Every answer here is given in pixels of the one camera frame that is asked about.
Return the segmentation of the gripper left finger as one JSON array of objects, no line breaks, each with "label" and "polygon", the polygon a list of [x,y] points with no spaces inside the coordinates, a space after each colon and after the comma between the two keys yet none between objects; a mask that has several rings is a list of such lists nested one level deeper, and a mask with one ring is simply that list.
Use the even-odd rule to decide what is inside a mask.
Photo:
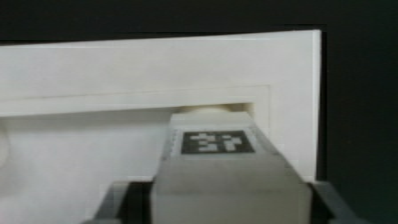
[{"label": "gripper left finger", "polygon": [[114,182],[95,217],[82,224],[153,224],[151,181]]}]

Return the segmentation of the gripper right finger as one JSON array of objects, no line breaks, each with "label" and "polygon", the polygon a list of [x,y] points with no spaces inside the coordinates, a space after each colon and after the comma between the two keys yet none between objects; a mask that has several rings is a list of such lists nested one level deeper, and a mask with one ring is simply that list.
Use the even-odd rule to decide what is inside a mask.
[{"label": "gripper right finger", "polygon": [[372,224],[356,214],[333,184],[310,183],[313,191],[310,224]]}]

